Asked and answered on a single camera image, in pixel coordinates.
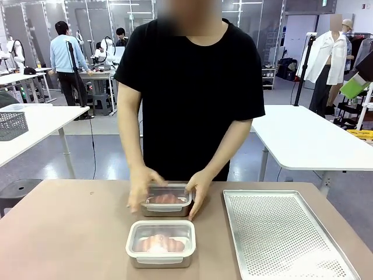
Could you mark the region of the golden croissant bread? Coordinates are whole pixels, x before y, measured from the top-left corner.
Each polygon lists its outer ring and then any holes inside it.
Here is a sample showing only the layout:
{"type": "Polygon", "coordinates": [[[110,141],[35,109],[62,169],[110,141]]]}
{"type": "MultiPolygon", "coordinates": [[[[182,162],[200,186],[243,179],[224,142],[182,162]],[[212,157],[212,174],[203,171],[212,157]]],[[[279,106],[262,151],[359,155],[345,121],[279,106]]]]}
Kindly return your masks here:
{"type": "Polygon", "coordinates": [[[181,241],[157,234],[140,240],[134,248],[135,252],[163,254],[182,252],[185,245],[181,241]]]}
{"type": "Polygon", "coordinates": [[[173,194],[162,194],[149,198],[150,204],[183,204],[185,201],[173,194]]]}

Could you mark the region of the person's right forearm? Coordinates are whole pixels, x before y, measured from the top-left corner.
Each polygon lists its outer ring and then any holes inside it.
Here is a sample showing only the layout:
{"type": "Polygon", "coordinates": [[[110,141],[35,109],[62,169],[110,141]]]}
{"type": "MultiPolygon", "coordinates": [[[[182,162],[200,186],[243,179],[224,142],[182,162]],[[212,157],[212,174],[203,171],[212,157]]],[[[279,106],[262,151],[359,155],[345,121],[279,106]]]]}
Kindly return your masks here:
{"type": "Polygon", "coordinates": [[[138,121],[140,102],[138,91],[122,83],[118,84],[118,129],[131,177],[145,168],[138,121]]]}

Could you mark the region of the person's left forearm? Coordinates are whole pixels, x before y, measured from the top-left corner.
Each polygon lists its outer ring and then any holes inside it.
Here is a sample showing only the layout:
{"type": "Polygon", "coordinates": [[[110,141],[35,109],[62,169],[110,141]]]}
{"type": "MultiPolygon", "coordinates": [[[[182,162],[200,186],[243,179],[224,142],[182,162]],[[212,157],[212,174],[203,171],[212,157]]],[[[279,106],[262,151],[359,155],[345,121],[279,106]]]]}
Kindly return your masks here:
{"type": "Polygon", "coordinates": [[[252,120],[233,121],[204,172],[213,180],[237,153],[251,130],[252,120]]]}

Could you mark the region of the person's left hand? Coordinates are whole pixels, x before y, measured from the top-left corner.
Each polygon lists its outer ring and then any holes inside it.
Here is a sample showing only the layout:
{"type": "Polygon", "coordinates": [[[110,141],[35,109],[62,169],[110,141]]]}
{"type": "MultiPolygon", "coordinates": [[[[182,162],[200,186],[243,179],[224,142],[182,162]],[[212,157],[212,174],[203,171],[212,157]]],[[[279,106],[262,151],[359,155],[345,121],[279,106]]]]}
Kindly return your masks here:
{"type": "Polygon", "coordinates": [[[188,219],[191,221],[199,212],[213,180],[213,173],[208,169],[203,169],[195,173],[188,184],[186,185],[186,192],[195,192],[195,199],[192,209],[189,212],[188,219]]]}

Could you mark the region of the person's right hand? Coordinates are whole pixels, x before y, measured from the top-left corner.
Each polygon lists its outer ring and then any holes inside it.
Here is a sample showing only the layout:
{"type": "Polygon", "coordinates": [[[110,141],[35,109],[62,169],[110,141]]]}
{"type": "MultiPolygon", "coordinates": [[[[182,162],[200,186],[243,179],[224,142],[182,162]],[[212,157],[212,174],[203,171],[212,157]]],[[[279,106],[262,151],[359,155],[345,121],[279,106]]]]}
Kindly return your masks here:
{"type": "Polygon", "coordinates": [[[152,183],[156,183],[162,187],[167,186],[167,182],[156,171],[146,166],[131,169],[130,182],[131,189],[127,207],[132,213],[137,212],[141,204],[146,201],[148,188],[152,183]]]}

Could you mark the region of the black trolley cart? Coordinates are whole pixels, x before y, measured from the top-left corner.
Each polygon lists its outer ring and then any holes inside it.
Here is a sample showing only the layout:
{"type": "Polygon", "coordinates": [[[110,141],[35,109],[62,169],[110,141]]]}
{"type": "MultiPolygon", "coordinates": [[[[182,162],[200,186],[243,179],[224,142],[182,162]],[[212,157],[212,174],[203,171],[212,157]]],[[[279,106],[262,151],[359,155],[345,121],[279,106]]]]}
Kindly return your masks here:
{"type": "Polygon", "coordinates": [[[363,91],[353,99],[345,96],[336,107],[333,123],[344,130],[356,129],[366,95],[367,92],[363,91]]]}

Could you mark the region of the mannequin in white shirt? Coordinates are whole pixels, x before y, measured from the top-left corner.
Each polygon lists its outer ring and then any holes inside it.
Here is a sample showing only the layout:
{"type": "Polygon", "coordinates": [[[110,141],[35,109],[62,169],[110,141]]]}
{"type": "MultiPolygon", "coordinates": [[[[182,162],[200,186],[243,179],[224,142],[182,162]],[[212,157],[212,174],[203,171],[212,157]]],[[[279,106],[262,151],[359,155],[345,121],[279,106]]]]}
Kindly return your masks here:
{"type": "Polygon", "coordinates": [[[305,80],[315,84],[309,109],[325,117],[332,86],[343,82],[347,55],[342,15],[330,16],[330,29],[319,35],[311,48],[305,80]]]}

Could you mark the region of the clothes rack with garments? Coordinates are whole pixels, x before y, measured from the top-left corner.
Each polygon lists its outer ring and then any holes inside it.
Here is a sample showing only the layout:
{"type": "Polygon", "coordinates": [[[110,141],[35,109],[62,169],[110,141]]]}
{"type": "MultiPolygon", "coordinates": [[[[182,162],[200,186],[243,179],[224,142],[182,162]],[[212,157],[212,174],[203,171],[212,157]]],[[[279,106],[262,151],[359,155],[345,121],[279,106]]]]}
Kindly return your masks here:
{"type": "Polygon", "coordinates": [[[351,43],[351,60],[350,70],[355,71],[356,66],[373,50],[372,33],[349,33],[347,35],[351,43]]]}

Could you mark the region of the yellow flat crate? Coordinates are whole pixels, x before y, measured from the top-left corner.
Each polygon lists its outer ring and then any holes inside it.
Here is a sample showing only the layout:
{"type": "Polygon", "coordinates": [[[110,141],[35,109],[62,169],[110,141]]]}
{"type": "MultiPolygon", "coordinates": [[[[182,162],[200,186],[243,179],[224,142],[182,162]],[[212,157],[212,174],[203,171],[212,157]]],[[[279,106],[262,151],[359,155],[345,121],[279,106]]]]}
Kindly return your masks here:
{"type": "Polygon", "coordinates": [[[347,132],[366,142],[373,142],[373,130],[348,129],[347,132]]]}

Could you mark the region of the mannequin with beige cap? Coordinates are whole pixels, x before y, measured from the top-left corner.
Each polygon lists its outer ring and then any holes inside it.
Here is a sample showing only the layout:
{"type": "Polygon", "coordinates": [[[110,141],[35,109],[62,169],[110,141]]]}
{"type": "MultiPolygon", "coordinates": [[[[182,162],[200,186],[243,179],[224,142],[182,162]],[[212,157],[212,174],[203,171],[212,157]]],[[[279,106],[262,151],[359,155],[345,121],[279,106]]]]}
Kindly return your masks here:
{"type": "Polygon", "coordinates": [[[354,59],[352,55],[352,43],[347,37],[347,34],[352,31],[353,29],[353,21],[351,19],[344,19],[342,21],[342,32],[346,37],[346,44],[347,44],[347,55],[346,55],[346,63],[344,68],[344,74],[349,73],[351,69],[351,61],[354,59]]]}

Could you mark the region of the white table with rounded corner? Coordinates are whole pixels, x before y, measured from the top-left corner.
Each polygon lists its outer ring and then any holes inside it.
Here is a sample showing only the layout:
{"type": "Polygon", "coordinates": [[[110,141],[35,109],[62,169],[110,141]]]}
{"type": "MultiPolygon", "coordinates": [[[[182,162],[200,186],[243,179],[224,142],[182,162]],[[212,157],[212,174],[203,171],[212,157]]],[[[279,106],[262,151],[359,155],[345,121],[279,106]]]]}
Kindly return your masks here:
{"type": "Polygon", "coordinates": [[[286,170],[322,172],[320,192],[327,195],[335,172],[373,172],[373,146],[303,106],[267,105],[252,129],[263,143],[258,181],[268,156],[286,170]]]}

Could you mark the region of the black bags pile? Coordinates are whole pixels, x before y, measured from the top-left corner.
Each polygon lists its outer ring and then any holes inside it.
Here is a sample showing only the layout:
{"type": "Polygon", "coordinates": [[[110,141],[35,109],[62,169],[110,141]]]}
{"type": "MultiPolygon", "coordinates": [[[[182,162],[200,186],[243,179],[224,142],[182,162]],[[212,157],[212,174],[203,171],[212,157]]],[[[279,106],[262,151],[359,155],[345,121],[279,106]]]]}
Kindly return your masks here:
{"type": "Polygon", "coordinates": [[[298,61],[293,58],[282,58],[277,63],[276,76],[288,81],[295,79],[298,61]]]}

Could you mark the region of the white shoe rack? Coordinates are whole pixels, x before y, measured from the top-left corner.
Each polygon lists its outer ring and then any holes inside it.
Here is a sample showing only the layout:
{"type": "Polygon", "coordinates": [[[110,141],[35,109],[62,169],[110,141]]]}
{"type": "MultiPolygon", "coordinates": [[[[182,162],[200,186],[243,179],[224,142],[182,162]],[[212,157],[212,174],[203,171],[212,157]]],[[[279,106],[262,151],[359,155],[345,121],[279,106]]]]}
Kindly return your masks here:
{"type": "Polygon", "coordinates": [[[274,65],[262,67],[262,87],[264,90],[272,90],[274,87],[276,68],[274,65]]]}

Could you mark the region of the perforated metal baking tray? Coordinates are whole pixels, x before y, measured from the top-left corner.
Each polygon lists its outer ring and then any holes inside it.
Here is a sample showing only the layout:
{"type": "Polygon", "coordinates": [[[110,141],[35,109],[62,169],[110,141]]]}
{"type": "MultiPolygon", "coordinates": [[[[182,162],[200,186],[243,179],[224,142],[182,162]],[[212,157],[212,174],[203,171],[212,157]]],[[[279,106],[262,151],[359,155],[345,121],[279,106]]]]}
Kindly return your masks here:
{"type": "Polygon", "coordinates": [[[242,280],[361,280],[298,191],[224,190],[242,280]]]}

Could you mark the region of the person in black T-shirt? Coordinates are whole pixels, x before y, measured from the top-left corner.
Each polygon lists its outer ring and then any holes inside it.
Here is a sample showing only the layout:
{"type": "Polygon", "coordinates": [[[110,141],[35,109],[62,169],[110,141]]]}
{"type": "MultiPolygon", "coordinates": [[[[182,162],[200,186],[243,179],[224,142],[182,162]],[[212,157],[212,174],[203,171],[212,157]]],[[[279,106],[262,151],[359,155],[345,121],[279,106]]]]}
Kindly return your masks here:
{"type": "Polygon", "coordinates": [[[131,34],[115,73],[138,91],[145,166],[188,181],[214,156],[233,121],[265,115],[252,37],[222,17],[221,0],[162,0],[131,34]]]}

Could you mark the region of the black-haired seated person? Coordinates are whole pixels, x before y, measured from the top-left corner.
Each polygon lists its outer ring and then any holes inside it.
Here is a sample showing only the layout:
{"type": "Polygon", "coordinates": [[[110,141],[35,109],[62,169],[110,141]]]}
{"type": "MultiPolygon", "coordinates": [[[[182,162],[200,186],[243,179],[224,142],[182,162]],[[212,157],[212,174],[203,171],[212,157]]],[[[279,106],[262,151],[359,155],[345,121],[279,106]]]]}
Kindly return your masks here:
{"type": "Polygon", "coordinates": [[[128,42],[128,37],[126,36],[125,29],[123,27],[119,27],[116,29],[116,35],[118,37],[117,42],[115,43],[116,47],[126,47],[128,42]]]}

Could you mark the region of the grey step stool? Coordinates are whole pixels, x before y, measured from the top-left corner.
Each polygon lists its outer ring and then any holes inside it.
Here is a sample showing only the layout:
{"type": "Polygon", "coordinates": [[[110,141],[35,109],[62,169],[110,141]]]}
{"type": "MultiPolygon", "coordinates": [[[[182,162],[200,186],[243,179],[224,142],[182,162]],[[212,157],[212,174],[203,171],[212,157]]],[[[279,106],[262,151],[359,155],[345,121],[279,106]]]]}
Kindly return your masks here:
{"type": "Polygon", "coordinates": [[[108,94],[95,94],[92,96],[93,114],[108,116],[112,112],[112,106],[108,94]]]}

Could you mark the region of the man in light blue sweater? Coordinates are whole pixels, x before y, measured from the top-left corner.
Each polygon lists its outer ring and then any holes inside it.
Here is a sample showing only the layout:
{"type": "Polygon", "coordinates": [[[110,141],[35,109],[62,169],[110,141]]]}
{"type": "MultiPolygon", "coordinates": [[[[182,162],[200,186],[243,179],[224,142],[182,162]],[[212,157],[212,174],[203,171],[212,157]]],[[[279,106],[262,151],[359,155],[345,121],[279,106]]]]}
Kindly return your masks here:
{"type": "Polygon", "coordinates": [[[82,67],[88,74],[91,70],[86,64],[83,53],[79,47],[76,38],[69,34],[69,26],[64,21],[58,21],[55,24],[55,29],[58,34],[50,43],[50,61],[51,68],[50,75],[57,74],[61,85],[61,92],[65,95],[68,106],[75,106],[75,98],[72,89],[80,91],[82,107],[87,106],[87,92],[84,83],[78,75],[75,79],[75,71],[73,70],[73,63],[77,67],[82,67]]]}

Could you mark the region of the white table with basket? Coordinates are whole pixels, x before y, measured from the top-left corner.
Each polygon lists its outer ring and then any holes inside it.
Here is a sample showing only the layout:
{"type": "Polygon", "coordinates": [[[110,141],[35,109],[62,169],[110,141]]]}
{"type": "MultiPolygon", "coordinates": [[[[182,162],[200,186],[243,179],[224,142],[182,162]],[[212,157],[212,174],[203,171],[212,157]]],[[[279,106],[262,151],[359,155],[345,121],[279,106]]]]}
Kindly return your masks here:
{"type": "Polygon", "coordinates": [[[69,177],[75,179],[76,175],[71,162],[64,126],[88,110],[88,107],[28,104],[20,110],[25,115],[28,131],[13,140],[0,141],[0,167],[57,131],[64,149],[69,177]]]}

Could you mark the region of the white background work table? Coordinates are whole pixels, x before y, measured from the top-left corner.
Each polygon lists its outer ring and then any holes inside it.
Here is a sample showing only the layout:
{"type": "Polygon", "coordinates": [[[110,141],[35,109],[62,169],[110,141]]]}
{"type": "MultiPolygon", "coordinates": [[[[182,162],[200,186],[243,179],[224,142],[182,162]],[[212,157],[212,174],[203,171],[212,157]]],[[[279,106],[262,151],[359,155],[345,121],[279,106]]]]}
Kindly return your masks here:
{"type": "Polygon", "coordinates": [[[8,73],[0,76],[0,90],[8,89],[14,97],[20,96],[23,103],[51,103],[56,100],[51,96],[47,82],[49,68],[36,69],[36,74],[8,73]]]}

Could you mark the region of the grey perforated basket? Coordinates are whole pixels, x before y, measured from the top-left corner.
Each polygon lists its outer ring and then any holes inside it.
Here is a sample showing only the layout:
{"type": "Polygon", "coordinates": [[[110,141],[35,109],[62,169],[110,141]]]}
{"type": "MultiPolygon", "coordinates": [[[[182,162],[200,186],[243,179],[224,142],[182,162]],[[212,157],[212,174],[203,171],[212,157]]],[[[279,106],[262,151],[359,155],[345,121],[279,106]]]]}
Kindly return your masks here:
{"type": "Polygon", "coordinates": [[[24,112],[0,112],[0,142],[11,141],[28,130],[24,112]]]}

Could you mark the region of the black round stool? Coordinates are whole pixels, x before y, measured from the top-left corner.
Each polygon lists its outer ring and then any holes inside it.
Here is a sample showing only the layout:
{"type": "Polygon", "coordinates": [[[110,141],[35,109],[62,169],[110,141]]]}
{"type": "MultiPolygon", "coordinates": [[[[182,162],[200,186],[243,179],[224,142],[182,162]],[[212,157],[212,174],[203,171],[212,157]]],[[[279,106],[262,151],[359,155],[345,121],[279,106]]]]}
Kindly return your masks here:
{"type": "Polygon", "coordinates": [[[5,216],[6,208],[13,208],[30,191],[32,191],[42,179],[21,179],[7,185],[0,191],[0,218],[5,216]]]}

